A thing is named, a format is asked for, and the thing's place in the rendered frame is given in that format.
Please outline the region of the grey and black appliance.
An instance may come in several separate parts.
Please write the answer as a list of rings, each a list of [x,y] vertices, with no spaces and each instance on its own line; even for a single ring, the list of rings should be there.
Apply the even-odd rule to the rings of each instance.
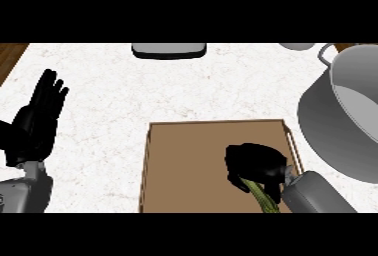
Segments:
[[[207,53],[205,43],[133,43],[133,55],[140,59],[176,60],[201,58]]]

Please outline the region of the brown wooden tray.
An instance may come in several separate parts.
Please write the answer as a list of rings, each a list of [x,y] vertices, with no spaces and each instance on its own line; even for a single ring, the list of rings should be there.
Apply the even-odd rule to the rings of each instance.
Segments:
[[[227,180],[226,147],[275,148],[303,172],[291,130],[280,119],[168,122],[149,125],[139,211],[258,213],[258,202]]]

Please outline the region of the green squash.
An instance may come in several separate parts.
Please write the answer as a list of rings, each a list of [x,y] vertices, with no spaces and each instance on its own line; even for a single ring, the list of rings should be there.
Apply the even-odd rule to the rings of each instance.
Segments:
[[[246,185],[246,187],[251,191],[251,194],[255,197],[261,211],[264,213],[279,213],[280,210],[279,210],[277,204],[275,203],[270,196],[266,194],[261,185],[246,179],[241,179],[241,181]]]

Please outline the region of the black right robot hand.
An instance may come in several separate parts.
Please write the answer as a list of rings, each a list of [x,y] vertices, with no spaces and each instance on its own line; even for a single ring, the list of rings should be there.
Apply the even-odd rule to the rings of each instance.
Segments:
[[[227,180],[245,193],[251,190],[242,180],[264,185],[264,193],[280,203],[280,187],[285,182],[286,157],[269,146],[244,143],[226,147],[224,162]]]

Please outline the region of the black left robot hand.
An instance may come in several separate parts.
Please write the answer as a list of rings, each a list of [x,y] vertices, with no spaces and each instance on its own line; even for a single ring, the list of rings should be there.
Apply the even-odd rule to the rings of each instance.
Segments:
[[[46,69],[29,103],[19,109],[12,123],[0,120],[0,150],[4,151],[7,167],[49,157],[68,91],[57,73]]]

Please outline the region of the large grey pot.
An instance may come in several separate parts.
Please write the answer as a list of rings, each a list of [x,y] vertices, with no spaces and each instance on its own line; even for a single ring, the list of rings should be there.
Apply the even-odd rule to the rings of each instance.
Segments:
[[[328,165],[378,184],[378,45],[354,45],[322,63],[298,102],[301,132]]]

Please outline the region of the small grey round object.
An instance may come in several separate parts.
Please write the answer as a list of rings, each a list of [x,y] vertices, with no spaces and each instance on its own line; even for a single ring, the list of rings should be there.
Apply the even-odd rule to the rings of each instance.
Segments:
[[[289,50],[304,51],[314,46],[314,43],[279,43],[279,45]]]

